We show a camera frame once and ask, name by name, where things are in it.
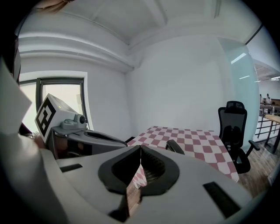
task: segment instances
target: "white wall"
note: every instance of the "white wall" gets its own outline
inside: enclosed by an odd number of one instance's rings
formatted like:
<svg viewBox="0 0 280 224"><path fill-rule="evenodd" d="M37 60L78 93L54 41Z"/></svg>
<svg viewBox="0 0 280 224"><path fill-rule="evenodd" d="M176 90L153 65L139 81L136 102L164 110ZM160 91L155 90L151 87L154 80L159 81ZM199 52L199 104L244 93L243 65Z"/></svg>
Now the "white wall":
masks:
<svg viewBox="0 0 280 224"><path fill-rule="evenodd" d="M123 73L94 63L62 57L42 56L21 60L21 73L46 70L87 72L88 103L94 130L122 140L131 137Z"/></svg>
<svg viewBox="0 0 280 224"><path fill-rule="evenodd" d="M269 94L272 99L280 99L280 81L259 82L259 93L263 98L266 98L266 94Z"/></svg>
<svg viewBox="0 0 280 224"><path fill-rule="evenodd" d="M261 62L280 72L280 54L268 30L262 27L247 44L255 62Z"/></svg>
<svg viewBox="0 0 280 224"><path fill-rule="evenodd" d="M150 126L220 131L219 107L232 97L231 71L214 36L158 42L134 55L126 75L133 136Z"/></svg>

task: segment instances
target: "chair armrest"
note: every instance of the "chair armrest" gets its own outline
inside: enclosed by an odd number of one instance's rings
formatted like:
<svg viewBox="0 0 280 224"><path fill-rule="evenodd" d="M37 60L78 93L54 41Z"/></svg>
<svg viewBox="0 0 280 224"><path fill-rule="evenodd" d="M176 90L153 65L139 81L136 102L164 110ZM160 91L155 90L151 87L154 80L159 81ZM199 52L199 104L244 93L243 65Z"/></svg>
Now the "chair armrest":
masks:
<svg viewBox="0 0 280 224"><path fill-rule="evenodd" d="M165 149L169 148L171 151L180 153L180 154L185 154L184 151L181 149L181 147L175 142L174 140L168 140L166 142L166 147Z"/></svg>
<svg viewBox="0 0 280 224"><path fill-rule="evenodd" d="M258 144L257 144L256 142L254 142L254 141L252 141L252 140L249 140L249 143L251 144L251 146L250 146L248 152L246 153L246 156L247 156L247 157L249 156L249 154L251 153L251 151L252 151L253 149L256 149L257 151L260 150L260 147L258 146Z"/></svg>
<svg viewBox="0 0 280 224"><path fill-rule="evenodd" d="M257 151L259 151L261 148L259 147L259 145L252 141L252 140L249 140L249 143L251 144L251 146L253 146L254 149L256 149Z"/></svg>

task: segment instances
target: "checkered tablecloth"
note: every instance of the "checkered tablecloth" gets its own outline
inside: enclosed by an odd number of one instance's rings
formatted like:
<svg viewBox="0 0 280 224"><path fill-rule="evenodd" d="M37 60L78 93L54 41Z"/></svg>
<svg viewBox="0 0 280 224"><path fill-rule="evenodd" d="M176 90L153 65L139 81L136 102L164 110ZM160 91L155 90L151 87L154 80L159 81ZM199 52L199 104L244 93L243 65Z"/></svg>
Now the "checkered tablecloth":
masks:
<svg viewBox="0 0 280 224"><path fill-rule="evenodd" d="M153 126L140 134L128 145L147 145L165 149L166 141L175 140L186 156L198 158L209 163L227 177L238 181L239 177L232 159L214 131L189 130ZM147 184L143 167L140 166L133 178L134 185L139 188Z"/></svg>

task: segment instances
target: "window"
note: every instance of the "window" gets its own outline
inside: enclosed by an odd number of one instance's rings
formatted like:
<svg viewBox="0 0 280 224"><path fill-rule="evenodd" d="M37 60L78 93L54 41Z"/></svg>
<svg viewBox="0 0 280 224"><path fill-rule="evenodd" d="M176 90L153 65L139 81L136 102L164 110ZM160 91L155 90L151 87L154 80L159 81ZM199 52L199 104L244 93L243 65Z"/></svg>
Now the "window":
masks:
<svg viewBox="0 0 280 224"><path fill-rule="evenodd" d="M23 123L32 132L38 131L34 120L40 105L48 93L63 100L73 110L83 114L87 119L84 106L83 78L38 78L20 82L20 88L32 102L31 107L23 118Z"/></svg>

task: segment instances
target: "table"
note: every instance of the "table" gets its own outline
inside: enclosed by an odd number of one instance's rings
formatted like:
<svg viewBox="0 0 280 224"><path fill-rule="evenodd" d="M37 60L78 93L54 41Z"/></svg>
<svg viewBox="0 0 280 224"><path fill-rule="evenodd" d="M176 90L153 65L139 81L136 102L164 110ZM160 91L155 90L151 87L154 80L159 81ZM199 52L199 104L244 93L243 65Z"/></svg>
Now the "table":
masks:
<svg viewBox="0 0 280 224"><path fill-rule="evenodd" d="M185 156L203 160L234 181L239 180L226 147L214 131L153 126L131 140L128 145L147 145L165 150L166 141L171 139L183 149ZM137 188L147 185L142 166L137 170L133 182Z"/></svg>
<svg viewBox="0 0 280 224"><path fill-rule="evenodd" d="M275 115L266 115L265 118L267 118L268 120L271 120L271 121L274 121L276 122L277 124L280 124L280 117L278 116L275 116ZM270 153L272 154L275 154L276 152L276 149L279 145L279 141L280 141L280 130L278 131L278 135L277 135L277 138L275 140L275 143L273 146L270 146L268 144L268 140L270 139L270 133L271 133L271 129L272 129L272 125L273 125L273 122L271 122L271 125L270 125L270 130L269 130L269 133L268 133L268 137L266 139L266 142L264 144L266 150L268 150Z"/></svg>

